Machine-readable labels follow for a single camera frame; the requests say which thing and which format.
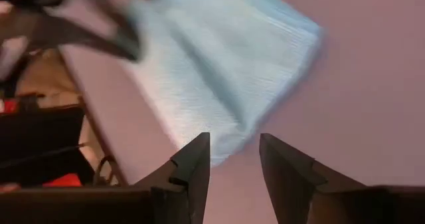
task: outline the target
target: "white tabletop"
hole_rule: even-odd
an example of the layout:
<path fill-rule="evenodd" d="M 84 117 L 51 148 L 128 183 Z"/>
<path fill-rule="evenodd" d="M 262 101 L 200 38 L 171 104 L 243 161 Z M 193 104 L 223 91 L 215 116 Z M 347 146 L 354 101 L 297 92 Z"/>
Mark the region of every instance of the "white tabletop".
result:
<path fill-rule="evenodd" d="M 367 185 L 425 185 L 425 0 L 285 1 L 324 27 L 325 42 L 259 132 Z M 176 150 L 119 62 L 65 50 L 127 180 L 164 163 Z M 205 223 L 276 223 L 258 138 L 212 170 Z"/>

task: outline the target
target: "blue towel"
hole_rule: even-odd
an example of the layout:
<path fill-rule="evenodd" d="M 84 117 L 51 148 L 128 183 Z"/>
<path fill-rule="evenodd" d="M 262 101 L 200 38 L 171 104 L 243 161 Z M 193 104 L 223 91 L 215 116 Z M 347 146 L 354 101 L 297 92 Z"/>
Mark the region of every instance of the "blue towel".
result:
<path fill-rule="evenodd" d="M 178 148 L 211 133 L 212 165 L 305 74 L 321 34 L 280 0 L 133 0 L 127 14 L 145 56 L 125 68 Z"/>

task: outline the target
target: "blue cloth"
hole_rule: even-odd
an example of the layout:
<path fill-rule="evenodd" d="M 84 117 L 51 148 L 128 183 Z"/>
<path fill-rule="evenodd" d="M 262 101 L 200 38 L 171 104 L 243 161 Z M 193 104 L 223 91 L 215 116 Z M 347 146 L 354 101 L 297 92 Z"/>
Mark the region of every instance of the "blue cloth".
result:
<path fill-rule="evenodd" d="M 212 165 L 244 146 L 320 42 L 280 0 L 134 0 L 127 13 L 145 56 L 126 69 L 177 147 L 211 133 Z"/>

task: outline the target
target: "red object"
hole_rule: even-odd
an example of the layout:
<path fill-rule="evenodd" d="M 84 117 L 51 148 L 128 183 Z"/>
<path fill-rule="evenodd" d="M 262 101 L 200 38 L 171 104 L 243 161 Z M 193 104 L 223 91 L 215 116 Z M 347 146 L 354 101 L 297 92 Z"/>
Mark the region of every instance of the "red object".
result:
<path fill-rule="evenodd" d="M 14 113 L 18 110 L 18 102 L 15 100 L 4 100 L 5 113 Z"/>
<path fill-rule="evenodd" d="M 43 187 L 81 187 L 80 178 L 75 173 L 66 174 L 54 181 L 42 185 Z"/>

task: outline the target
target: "folded towel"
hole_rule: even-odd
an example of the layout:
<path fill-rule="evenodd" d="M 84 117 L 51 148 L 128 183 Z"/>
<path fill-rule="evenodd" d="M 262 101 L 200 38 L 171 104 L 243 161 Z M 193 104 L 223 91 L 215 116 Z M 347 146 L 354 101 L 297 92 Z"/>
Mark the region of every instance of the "folded towel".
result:
<path fill-rule="evenodd" d="M 211 133 L 212 165 L 305 74 L 321 34 L 280 0 L 133 0 L 127 15 L 145 56 L 125 68 L 178 148 Z"/>

